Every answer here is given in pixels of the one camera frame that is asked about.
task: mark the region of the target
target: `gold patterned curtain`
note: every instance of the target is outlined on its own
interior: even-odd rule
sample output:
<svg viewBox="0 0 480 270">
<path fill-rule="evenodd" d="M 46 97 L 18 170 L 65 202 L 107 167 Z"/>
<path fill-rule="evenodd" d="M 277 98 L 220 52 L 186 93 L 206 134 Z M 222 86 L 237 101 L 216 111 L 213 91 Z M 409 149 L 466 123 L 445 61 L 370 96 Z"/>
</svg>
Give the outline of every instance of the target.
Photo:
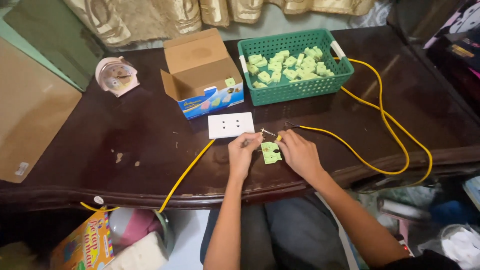
<svg viewBox="0 0 480 270">
<path fill-rule="evenodd" d="M 375 0 L 64 0 L 105 45 L 120 47 L 200 31 L 202 23 L 227 27 L 255 23 L 262 5 L 285 14 L 308 11 L 364 15 Z"/>
</svg>

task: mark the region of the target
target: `person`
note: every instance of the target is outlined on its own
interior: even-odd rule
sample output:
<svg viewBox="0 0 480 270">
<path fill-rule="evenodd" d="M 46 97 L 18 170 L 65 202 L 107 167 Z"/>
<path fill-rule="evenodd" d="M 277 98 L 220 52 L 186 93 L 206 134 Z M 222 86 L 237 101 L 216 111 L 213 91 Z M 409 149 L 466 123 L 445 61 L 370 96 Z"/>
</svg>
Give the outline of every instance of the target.
<svg viewBox="0 0 480 270">
<path fill-rule="evenodd" d="M 353 200 L 320 164 L 317 146 L 291 129 L 276 141 L 286 163 L 325 200 L 365 263 L 373 269 L 460 269 L 426 251 L 408 251 Z M 211 210 L 200 250 L 206 270 L 349 269 L 338 227 L 315 195 L 241 207 L 242 185 L 260 133 L 243 133 L 228 145 L 230 174 L 220 210 Z"/>
</svg>

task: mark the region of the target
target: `dark pants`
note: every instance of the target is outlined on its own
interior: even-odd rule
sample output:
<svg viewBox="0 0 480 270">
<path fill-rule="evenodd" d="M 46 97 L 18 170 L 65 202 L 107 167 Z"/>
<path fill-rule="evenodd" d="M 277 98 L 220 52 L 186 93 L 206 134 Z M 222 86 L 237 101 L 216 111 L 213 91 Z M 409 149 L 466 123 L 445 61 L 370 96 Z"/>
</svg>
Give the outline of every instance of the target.
<svg viewBox="0 0 480 270">
<path fill-rule="evenodd" d="M 212 237 L 219 210 L 211 210 L 200 261 Z M 336 222 L 315 195 L 242 207 L 241 269 L 348 269 Z"/>
</svg>

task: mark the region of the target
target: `power socket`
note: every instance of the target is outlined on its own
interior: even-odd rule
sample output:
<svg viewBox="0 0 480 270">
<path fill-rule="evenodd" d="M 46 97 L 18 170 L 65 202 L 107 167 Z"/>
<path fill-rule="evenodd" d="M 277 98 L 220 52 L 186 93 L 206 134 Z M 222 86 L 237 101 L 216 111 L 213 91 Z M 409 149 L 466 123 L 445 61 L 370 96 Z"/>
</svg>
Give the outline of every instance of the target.
<svg viewBox="0 0 480 270">
<path fill-rule="evenodd" d="M 208 136 L 210 139 L 238 137 L 244 132 L 255 133 L 251 112 L 208 116 Z"/>
</svg>

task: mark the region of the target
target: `wooden table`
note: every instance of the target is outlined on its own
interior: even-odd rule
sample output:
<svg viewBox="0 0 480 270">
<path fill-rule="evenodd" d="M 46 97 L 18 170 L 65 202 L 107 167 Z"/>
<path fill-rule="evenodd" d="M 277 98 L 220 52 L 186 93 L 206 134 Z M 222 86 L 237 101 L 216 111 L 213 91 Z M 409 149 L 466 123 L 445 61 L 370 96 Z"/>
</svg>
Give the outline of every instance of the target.
<svg viewBox="0 0 480 270">
<path fill-rule="evenodd" d="M 469 173 L 480 167 L 479 123 L 464 112 L 390 27 L 332 33 L 347 56 L 370 63 L 381 74 L 385 109 L 431 150 L 432 175 Z M 227 41 L 226 46 L 240 68 L 237 41 Z M 92 81 L 27 179 L 21 184 L 0 181 L 0 204 L 14 210 L 50 209 L 78 206 L 80 201 L 93 204 L 94 196 L 101 196 L 110 206 L 161 206 L 177 179 L 209 142 L 207 117 L 186 120 L 177 103 L 165 94 L 160 78 L 160 68 L 167 68 L 163 49 L 121 55 L 138 70 L 141 85 L 116 98 Z M 374 73 L 360 64 L 353 65 L 355 73 L 344 86 L 378 104 Z M 244 103 L 218 113 L 248 111 L 253 114 L 256 130 L 264 127 L 276 132 L 285 121 L 323 128 L 345 139 L 381 169 L 394 171 L 404 165 L 404 156 L 379 112 L 342 91 L 259 107 L 252 105 L 246 91 Z M 337 140 L 313 131 L 297 131 L 317 144 L 323 167 L 342 187 L 365 179 L 383 179 Z M 411 154 L 411 169 L 397 178 L 417 181 L 426 171 L 427 156 L 406 135 L 397 134 Z M 230 141 L 219 139 L 210 147 L 178 187 L 169 208 L 219 205 L 228 179 Z M 117 162 L 120 153 L 121 161 Z M 311 191 L 284 161 L 265 165 L 257 152 L 243 200 L 265 202 Z"/>
</svg>

